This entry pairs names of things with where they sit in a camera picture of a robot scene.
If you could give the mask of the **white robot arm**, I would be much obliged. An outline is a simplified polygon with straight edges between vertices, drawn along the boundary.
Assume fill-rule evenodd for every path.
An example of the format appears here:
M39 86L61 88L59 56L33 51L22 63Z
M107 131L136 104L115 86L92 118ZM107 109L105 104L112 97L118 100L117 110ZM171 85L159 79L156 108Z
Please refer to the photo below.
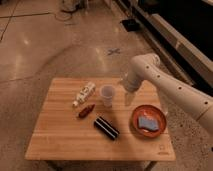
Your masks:
M130 69L122 79L124 89L133 93L144 80L151 82L213 135L213 97L166 74L159 65L160 58L155 53L133 57Z

